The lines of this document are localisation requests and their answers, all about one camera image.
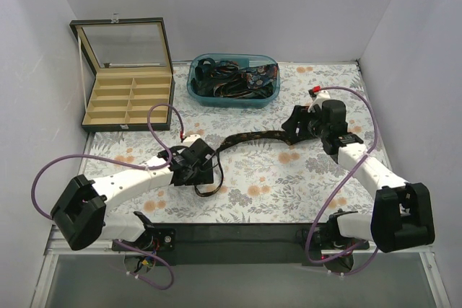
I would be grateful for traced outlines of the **black gold floral tie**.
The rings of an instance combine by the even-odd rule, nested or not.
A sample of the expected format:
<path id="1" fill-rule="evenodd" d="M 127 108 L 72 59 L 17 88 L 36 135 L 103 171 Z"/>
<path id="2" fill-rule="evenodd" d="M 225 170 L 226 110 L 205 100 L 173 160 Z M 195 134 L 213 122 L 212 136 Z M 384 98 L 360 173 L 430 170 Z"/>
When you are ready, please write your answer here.
<path id="1" fill-rule="evenodd" d="M 209 161 L 213 161 L 213 158 L 217 158 L 217 166 L 219 168 L 220 174 L 220 181 L 218 186 L 213 189 L 212 191 L 202 193 L 199 188 L 195 185 L 194 191 L 197 196 L 202 198 L 207 198 L 210 196 L 215 195 L 222 187 L 224 182 L 224 171 L 222 168 L 221 160 L 220 160 L 220 153 L 225 149 L 228 149 L 232 146 L 253 141 L 253 140 L 260 140 L 260 139 L 273 139 L 277 141 L 283 141 L 288 146 L 295 145 L 298 142 L 296 136 L 291 136 L 286 131 L 256 131 L 256 132 L 246 132 L 246 133 L 237 133 L 231 136 L 228 136 L 224 139 L 224 141 L 219 145 L 219 147 L 214 151 Z"/>

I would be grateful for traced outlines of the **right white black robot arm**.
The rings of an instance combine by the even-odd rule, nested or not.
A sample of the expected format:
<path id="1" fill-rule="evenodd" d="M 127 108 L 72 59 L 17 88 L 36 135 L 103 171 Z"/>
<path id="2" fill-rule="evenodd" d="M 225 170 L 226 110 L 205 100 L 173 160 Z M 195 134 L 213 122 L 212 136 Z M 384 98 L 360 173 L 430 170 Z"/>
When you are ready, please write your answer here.
<path id="1" fill-rule="evenodd" d="M 382 252 L 430 245 L 435 241 L 430 192 L 392 173 L 367 154 L 363 140 L 349 132 L 346 105 L 324 100 L 314 107 L 295 106 L 282 129 L 291 139 L 317 138 L 340 167 L 351 172 L 374 200 L 371 214 L 336 212 L 326 224 L 326 238 L 335 248 L 352 239 L 374 242 Z"/>

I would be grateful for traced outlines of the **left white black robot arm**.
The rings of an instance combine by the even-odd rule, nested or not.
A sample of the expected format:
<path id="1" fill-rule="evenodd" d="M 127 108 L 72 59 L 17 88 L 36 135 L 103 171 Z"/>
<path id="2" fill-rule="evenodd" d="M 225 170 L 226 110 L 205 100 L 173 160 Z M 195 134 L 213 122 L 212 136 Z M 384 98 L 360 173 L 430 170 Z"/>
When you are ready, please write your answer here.
<path id="1" fill-rule="evenodd" d="M 213 182 L 214 150 L 198 136 L 161 151 L 140 169 L 113 175 L 71 179 L 52 208 L 51 217 L 73 251 L 99 239 L 119 240 L 148 250 L 161 240 L 154 224 L 140 211 L 118 214 L 121 204 L 155 188 L 193 186 Z"/>

